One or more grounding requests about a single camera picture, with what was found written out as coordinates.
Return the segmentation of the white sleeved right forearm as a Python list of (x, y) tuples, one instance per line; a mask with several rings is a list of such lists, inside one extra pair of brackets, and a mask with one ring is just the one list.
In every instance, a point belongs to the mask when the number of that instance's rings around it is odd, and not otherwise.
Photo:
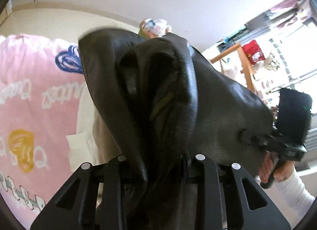
[(280, 195), (295, 214), (302, 219), (314, 203), (315, 197), (305, 188), (294, 168), (291, 170), (290, 176), (282, 181), (278, 181), (282, 177), (282, 173), (275, 172), (273, 175)]

